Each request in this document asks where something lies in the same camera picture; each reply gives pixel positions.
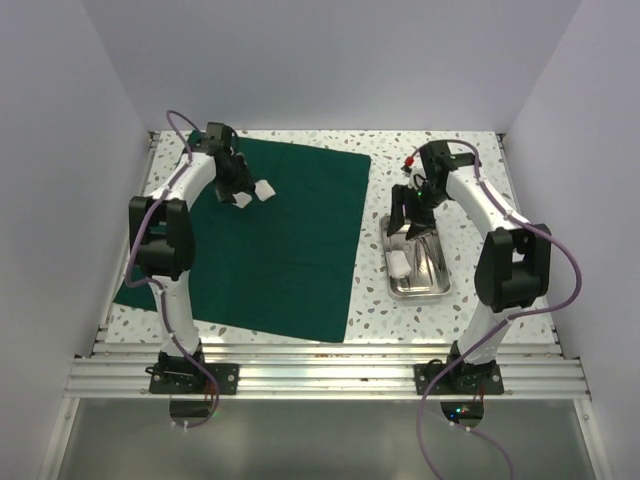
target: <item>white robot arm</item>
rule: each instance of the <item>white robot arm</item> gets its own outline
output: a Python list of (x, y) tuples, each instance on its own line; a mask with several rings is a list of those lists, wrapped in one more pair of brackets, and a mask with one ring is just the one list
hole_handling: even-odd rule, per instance
[[(169, 179), (149, 196), (133, 197), (129, 203), (130, 243), (143, 230), (133, 262), (149, 284), (163, 320), (163, 344), (158, 362), (147, 369), (152, 375), (150, 393), (196, 393), (204, 388), (202, 370), (221, 368), (205, 364), (202, 344), (193, 321), (189, 296), (189, 270), (195, 258), (195, 239), (189, 211), (202, 190), (215, 184), (220, 201), (244, 207), (257, 193), (266, 200), (274, 192), (266, 181), (256, 192), (241, 153), (233, 150), (235, 131), (224, 124), (209, 123), (204, 134), (192, 133), (192, 153), (183, 153)], [(152, 205), (161, 202), (153, 213)]]
[[(478, 305), (468, 328), (452, 347), (447, 362), (450, 364), (469, 352), (507, 317), (531, 306), (536, 298), (547, 292), (551, 244), (505, 217), (500, 208), (510, 218), (529, 223), (513, 211), (490, 182), (482, 179), (497, 205), (489, 200), (476, 178), (473, 154), (453, 154), (446, 141), (429, 142), (419, 151), (424, 181), (417, 185), (416, 176), (412, 176), (410, 185), (393, 187), (387, 235), (396, 233), (404, 225), (405, 218), (411, 222), (408, 239), (429, 232), (435, 227), (433, 209), (445, 200), (454, 200), (469, 215), (484, 239), (475, 272)], [(536, 225), (536, 228), (549, 232), (545, 225)], [(495, 381), (495, 378), (501, 379), (496, 353), (507, 331), (508, 324), (468, 353), (464, 361), (443, 378), (439, 393), (474, 394), (487, 384), (492, 387), (491, 393), (502, 393), (501, 381)], [(443, 368), (431, 365), (420, 370), (420, 366), (416, 367), (416, 377), (426, 378), (426, 382)]]

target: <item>terrazzo table surface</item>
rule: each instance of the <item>terrazzo table surface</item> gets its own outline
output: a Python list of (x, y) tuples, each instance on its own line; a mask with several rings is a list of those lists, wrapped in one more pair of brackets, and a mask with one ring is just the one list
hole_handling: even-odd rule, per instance
[[(316, 130), (239, 133), (241, 137), (331, 148), (371, 157), (369, 188), (356, 256), (349, 315), (346, 319), (345, 343), (451, 343), (461, 335), (477, 303), (473, 274), (482, 246), (480, 234), (469, 217), (451, 201), (445, 202), (436, 210), (438, 231), (450, 270), (452, 288), (444, 297), (418, 302), (414, 300), (410, 303), (394, 300), (388, 293), (379, 221), (381, 216), (389, 213), (391, 187), (395, 183), (407, 181), (400, 170), (402, 162), (415, 147), (428, 140), (459, 138), (476, 145), (486, 176), (505, 199), (513, 204), (514, 195), (493, 132)], [(182, 143), (173, 132), (161, 133), (145, 193), (150, 193), (166, 180), (173, 171), (182, 148)], [(454, 152), (464, 151), (463, 147), (453, 144), (451, 149)], [(546, 301), (539, 299), (534, 306), (543, 305), (546, 305)], [(300, 321), (305, 321), (303, 310), (300, 311)], [(160, 321), (156, 312), (113, 304), (108, 324), (106, 342), (157, 343), (161, 338)], [(209, 342), (311, 343), (224, 324), (196, 320), (196, 325), (200, 336)], [(504, 342), (555, 343), (550, 315), (537, 315), (516, 321)]]

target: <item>white tissue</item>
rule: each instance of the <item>white tissue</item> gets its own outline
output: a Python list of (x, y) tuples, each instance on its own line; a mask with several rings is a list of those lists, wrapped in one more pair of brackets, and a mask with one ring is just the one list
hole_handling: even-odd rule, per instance
[(275, 194), (276, 191), (266, 180), (258, 180), (256, 182), (256, 195), (261, 202), (269, 200)]
[(249, 205), (249, 203), (251, 202), (251, 195), (249, 195), (248, 193), (244, 193), (244, 192), (234, 193), (233, 194), (233, 198), (236, 201), (236, 203), (234, 203), (234, 205), (236, 207), (238, 207), (238, 208), (244, 208), (247, 205)]
[(389, 267), (389, 275), (393, 278), (403, 278), (411, 273), (411, 265), (402, 250), (387, 252), (387, 266)]

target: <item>metal tray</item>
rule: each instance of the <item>metal tray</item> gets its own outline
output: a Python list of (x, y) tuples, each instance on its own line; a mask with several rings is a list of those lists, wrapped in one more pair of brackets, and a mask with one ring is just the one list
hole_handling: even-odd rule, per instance
[(391, 277), (389, 265), (387, 265), (387, 279), (391, 296), (403, 300), (441, 297), (447, 294), (451, 290), (451, 281), (442, 253), (438, 230), (435, 229), (418, 238), (406, 240), (409, 223), (406, 223), (399, 232), (391, 237), (387, 237), (388, 225), (389, 215), (385, 215), (380, 219), (385, 264), (388, 252), (403, 250), (407, 255), (409, 265), (411, 265), (411, 273), (400, 279)]

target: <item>gray wall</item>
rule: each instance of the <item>gray wall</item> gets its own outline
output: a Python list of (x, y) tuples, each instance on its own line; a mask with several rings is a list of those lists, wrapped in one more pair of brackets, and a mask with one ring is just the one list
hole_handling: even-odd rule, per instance
[(149, 129), (495, 129), (580, 0), (83, 0)]
[(35, 478), (90, 345), (146, 133), (76, 0), (0, 15), (0, 477)]
[[(584, 0), (507, 135), (525, 213), (547, 222), (584, 270), (578, 302), (555, 316), (581, 355), (617, 478), (640, 478), (640, 3)], [(573, 288), (554, 259), (550, 297)]]

